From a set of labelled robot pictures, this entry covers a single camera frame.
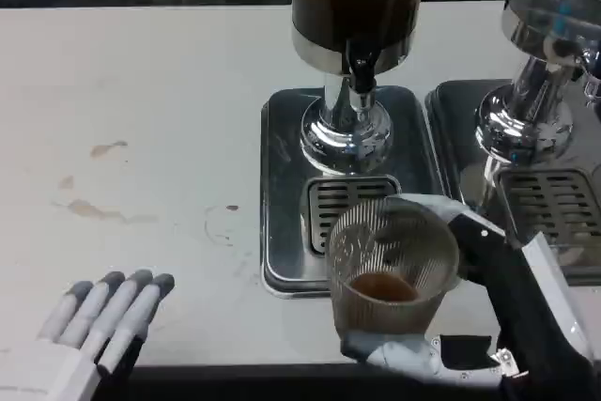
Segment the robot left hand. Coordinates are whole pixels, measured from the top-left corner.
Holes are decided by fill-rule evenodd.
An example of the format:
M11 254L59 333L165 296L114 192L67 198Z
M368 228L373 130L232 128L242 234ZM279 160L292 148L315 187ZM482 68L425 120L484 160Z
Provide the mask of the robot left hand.
M2 351L2 399L95 400L109 393L128 379L174 286L172 274L145 269L74 284L33 341Z

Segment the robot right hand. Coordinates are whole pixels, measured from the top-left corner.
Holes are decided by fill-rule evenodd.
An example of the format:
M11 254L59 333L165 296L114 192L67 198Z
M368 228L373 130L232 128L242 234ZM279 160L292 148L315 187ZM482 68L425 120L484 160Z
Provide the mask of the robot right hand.
M515 246L443 195L401 193L344 212L328 238L342 353L425 384L499 391L507 400L596 400L593 351L546 238ZM426 338L461 262L483 285L501 328Z

